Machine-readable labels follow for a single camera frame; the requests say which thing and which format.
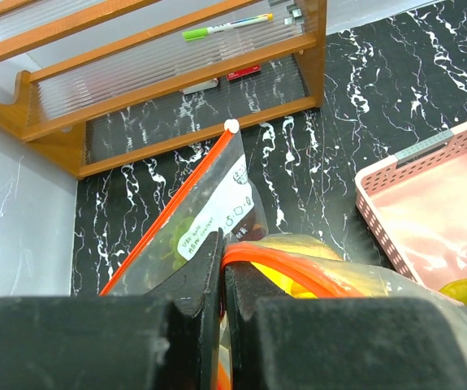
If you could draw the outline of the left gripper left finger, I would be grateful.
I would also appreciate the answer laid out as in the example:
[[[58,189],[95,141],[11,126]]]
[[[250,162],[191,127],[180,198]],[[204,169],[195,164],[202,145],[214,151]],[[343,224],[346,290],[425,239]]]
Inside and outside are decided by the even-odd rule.
[[[223,233],[148,293],[0,297],[0,389],[221,389]]]

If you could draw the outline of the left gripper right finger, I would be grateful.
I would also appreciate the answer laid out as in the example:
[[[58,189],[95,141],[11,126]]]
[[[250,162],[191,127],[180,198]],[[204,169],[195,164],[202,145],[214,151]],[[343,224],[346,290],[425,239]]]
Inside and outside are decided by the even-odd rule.
[[[422,290],[296,299],[224,272],[235,389],[467,389],[467,314]]]

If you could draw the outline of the clear zip bag orange zipper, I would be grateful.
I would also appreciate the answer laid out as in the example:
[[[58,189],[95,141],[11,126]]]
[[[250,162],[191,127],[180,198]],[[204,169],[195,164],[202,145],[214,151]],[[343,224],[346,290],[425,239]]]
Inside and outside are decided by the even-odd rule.
[[[197,256],[209,234],[258,241],[268,233],[262,200],[249,179],[240,123],[228,119],[210,152],[184,181],[103,288],[139,295]]]

